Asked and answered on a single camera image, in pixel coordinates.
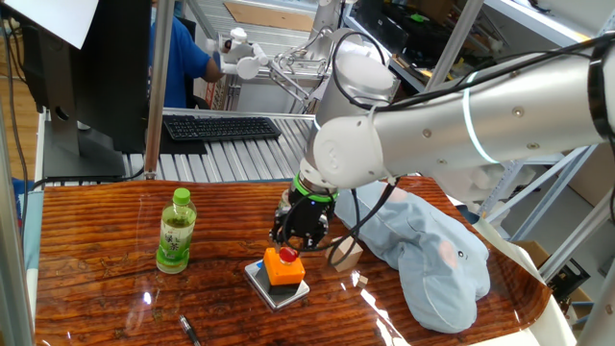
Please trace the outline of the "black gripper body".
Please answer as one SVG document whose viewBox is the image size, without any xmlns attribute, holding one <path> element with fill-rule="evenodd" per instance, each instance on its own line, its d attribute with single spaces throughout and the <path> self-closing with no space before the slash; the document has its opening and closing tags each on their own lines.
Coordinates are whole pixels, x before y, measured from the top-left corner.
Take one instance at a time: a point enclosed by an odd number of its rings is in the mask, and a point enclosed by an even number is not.
<svg viewBox="0 0 615 346">
<path fill-rule="evenodd" d="M 335 194 L 319 195 L 303 192 L 295 186 L 285 190 L 275 210 L 276 218 L 284 218 L 285 244 L 295 236 L 304 240 L 305 233 L 317 226 L 329 228 L 333 218 Z"/>
</svg>

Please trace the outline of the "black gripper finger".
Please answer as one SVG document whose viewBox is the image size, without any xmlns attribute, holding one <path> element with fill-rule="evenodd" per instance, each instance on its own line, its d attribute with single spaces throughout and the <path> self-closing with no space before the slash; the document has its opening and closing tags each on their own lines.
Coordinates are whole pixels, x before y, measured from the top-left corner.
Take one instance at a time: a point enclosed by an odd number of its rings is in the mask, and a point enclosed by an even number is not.
<svg viewBox="0 0 615 346">
<path fill-rule="evenodd" d="M 280 250 L 285 245 L 284 222 L 284 218 L 276 218 L 273 227 L 269 231 L 270 240 L 276 250 Z"/>
<path fill-rule="evenodd" d="M 315 229 L 305 233 L 303 240 L 304 250 L 314 250 L 320 241 L 328 234 L 329 229 L 325 226 L 317 226 Z"/>
</svg>

